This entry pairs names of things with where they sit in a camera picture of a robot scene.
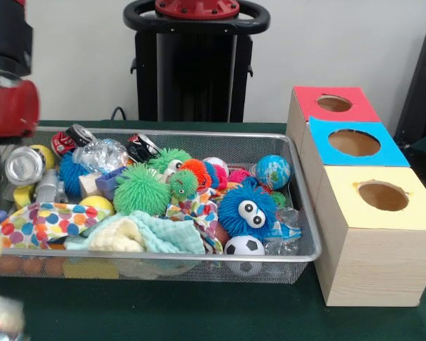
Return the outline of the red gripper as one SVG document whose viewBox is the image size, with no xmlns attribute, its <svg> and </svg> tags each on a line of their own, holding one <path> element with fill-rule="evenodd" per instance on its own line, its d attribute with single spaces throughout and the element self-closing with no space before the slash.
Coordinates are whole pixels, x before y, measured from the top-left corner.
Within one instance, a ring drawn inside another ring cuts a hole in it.
<svg viewBox="0 0 426 341">
<path fill-rule="evenodd" d="M 0 138 L 31 136 L 38 125 L 39 109 L 38 91 L 30 80 L 15 87 L 0 87 Z"/>
</svg>

